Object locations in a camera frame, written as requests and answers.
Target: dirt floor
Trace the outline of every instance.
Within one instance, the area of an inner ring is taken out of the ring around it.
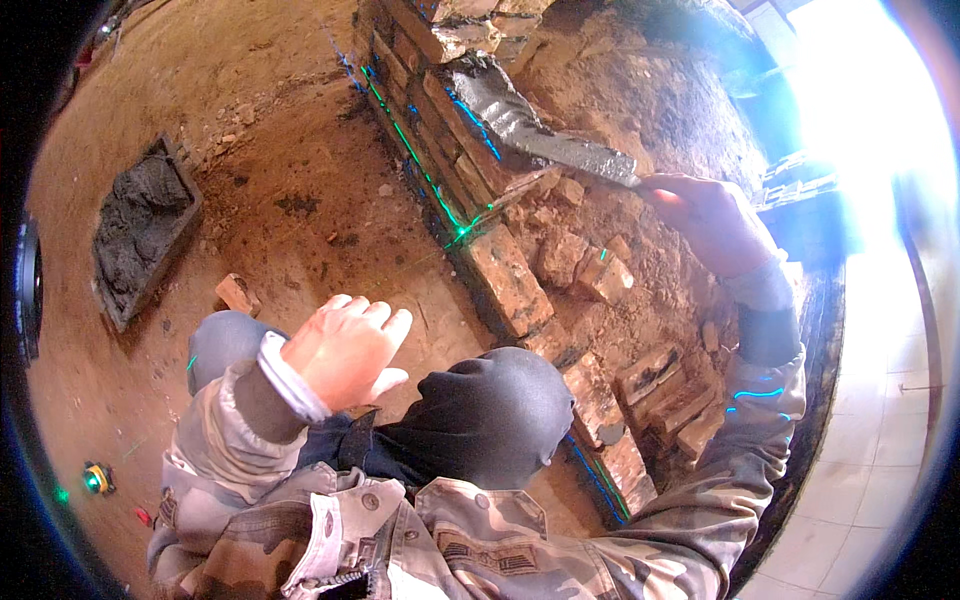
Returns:
[[[334,50],[348,53],[354,3],[282,7],[172,0],[139,10],[116,49],[110,43],[94,57],[34,171],[29,208],[40,222],[46,287],[40,358],[30,370],[36,419],[70,506],[138,597],[149,593],[143,556],[152,532],[133,509],[156,510],[160,454],[190,401],[187,338],[214,310],[214,287],[227,273],[258,292],[259,320],[289,332],[334,293],[409,308],[413,330],[394,366],[411,383],[382,398],[381,420],[403,415],[428,372],[493,344]],[[584,22],[555,9],[516,82],[565,120],[559,129],[599,135],[649,170],[756,185],[762,157],[705,64],[648,49],[637,34],[623,34],[614,51],[603,41],[615,31],[609,12]],[[160,131],[185,147],[204,219],[156,300],[116,335],[90,289],[90,244],[114,175]],[[584,209],[561,218],[597,245],[624,234],[639,285],[615,310],[551,292],[562,320],[612,370],[659,339],[696,354],[698,323],[725,323],[729,303],[636,196],[584,183]],[[640,226],[628,231],[631,219]],[[84,492],[84,460],[114,467],[116,494]],[[555,533],[602,531],[564,461],[530,492]]]

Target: jacket sleeve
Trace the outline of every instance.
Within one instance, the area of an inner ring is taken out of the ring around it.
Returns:
[[[773,271],[782,290],[779,262]],[[777,310],[740,307],[726,419],[694,472],[625,528],[592,541],[623,596],[726,595],[731,568],[754,538],[771,482],[786,471],[794,425],[804,415],[804,348],[792,298],[781,295],[784,301],[763,306]]]
[[[256,413],[284,408],[253,360],[234,363],[197,392],[163,454],[163,500],[147,549],[158,591],[189,595],[190,572],[203,563],[230,517],[292,472],[305,426],[278,435],[250,425],[264,421]]]

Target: hand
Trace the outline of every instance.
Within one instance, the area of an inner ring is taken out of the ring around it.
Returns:
[[[409,378],[403,369],[386,367],[413,316],[405,308],[390,313],[386,302],[334,296],[283,345],[280,357],[332,412],[370,404]]]
[[[668,226],[679,231],[709,271],[733,278],[749,273],[777,251],[735,183],[656,174],[635,188]]]

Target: gray pants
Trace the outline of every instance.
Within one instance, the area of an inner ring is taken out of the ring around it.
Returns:
[[[187,386],[196,394],[240,359],[255,358],[273,329],[247,315],[217,312],[190,336]],[[486,490],[519,490],[557,449],[573,422],[573,395],[546,360],[521,348],[497,348],[432,372],[422,399],[400,422],[373,426],[335,415],[308,432],[299,466],[320,461],[360,467],[373,477],[424,486],[436,477]]]

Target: camouflage jacket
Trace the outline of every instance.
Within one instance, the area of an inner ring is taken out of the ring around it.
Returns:
[[[438,478],[411,495],[358,469],[293,472],[305,430],[290,444],[250,430],[233,392],[257,366],[241,361],[197,393],[164,454],[150,573],[171,598],[722,597],[804,413],[795,347],[778,367],[734,356],[726,421],[695,471],[590,540],[551,535],[522,491]]]

